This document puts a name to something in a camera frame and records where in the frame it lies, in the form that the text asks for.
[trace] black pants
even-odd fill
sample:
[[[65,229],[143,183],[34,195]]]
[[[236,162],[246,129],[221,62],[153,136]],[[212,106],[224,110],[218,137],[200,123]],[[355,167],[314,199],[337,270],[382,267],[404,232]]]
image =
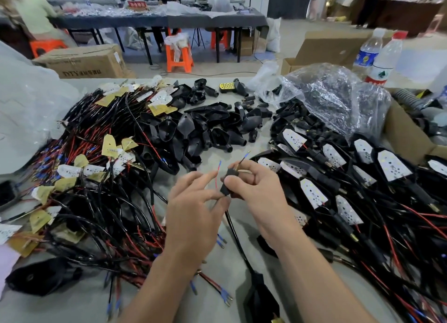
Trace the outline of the black pants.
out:
[[[368,21],[369,16],[371,16],[378,2],[379,0],[365,0],[359,17],[357,18],[357,25],[364,25]]]
[[[157,42],[157,44],[163,44],[165,42],[165,40],[163,39],[163,34],[161,33],[161,29],[162,28],[160,28],[160,27],[152,27],[155,42]],[[176,28],[172,30],[173,35],[176,35],[177,32],[178,32],[178,29],[176,29]]]

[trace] white bottle cap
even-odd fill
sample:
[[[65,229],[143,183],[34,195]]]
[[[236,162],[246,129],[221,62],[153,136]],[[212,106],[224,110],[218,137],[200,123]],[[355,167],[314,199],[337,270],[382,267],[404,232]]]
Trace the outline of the white bottle cap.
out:
[[[385,36],[385,31],[386,31],[386,29],[384,29],[382,27],[377,27],[374,29],[372,36],[382,38],[383,36]]]

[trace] person's right hand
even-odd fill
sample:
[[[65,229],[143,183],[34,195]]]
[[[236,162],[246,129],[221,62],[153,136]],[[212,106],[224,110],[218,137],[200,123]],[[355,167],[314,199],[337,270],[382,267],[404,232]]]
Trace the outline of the person's right hand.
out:
[[[272,236],[277,236],[285,225],[296,225],[292,210],[287,204],[278,175],[254,161],[244,160],[239,165],[239,177],[227,176],[226,187],[247,202],[262,236],[271,243]]]

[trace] bottle label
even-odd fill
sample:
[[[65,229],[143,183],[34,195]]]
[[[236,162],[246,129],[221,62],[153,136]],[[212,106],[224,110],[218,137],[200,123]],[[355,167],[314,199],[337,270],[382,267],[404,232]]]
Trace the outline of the bottle label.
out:
[[[368,77],[366,77],[365,79],[365,82],[370,82],[376,85],[383,85],[388,80],[391,71],[393,71],[393,68],[381,68],[378,66],[372,66]]]
[[[379,53],[369,53],[366,51],[359,51],[357,58],[355,59],[354,65],[356,66],[372,66],[374,59]]]

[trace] person's left hand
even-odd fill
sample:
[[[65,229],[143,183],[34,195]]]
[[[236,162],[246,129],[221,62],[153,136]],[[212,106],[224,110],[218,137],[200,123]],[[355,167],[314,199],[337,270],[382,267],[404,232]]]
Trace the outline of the person's left hand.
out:
[[[231,199],[215,189],[205,189],[217,171],[190,172],[171,189],[166,210],[165,252],[180,256],[197,269],[216,244],[222,216]],[[217,200],[209,210],[206,201]]]

